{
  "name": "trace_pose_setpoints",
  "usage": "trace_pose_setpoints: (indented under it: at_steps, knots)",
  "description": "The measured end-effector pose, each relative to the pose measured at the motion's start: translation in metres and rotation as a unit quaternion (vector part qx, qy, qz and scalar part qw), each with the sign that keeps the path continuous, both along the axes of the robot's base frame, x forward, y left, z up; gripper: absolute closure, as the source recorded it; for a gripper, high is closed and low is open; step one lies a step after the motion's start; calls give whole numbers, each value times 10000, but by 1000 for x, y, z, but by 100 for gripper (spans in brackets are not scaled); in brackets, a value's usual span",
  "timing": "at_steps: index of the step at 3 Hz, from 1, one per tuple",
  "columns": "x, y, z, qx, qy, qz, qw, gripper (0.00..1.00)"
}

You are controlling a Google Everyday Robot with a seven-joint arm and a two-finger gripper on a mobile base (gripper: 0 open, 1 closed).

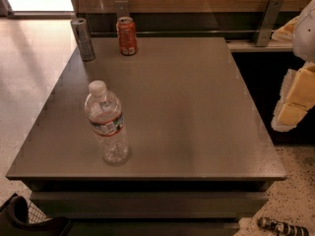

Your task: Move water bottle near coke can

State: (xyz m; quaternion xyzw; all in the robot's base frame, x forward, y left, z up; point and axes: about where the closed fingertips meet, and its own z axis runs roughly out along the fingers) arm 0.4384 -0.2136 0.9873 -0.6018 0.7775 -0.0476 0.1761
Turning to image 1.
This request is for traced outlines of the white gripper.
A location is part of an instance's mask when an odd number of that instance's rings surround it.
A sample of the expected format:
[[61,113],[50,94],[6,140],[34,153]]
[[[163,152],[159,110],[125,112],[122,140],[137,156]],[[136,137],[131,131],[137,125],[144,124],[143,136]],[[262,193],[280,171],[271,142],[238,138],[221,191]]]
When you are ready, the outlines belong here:
[[306,61],[297,71],[287,70],[274,110],[272,128],[288,132],[315,106],[315,0],[307,4],[298,18],[276,29],[272,40],[292,41],[294,55]]

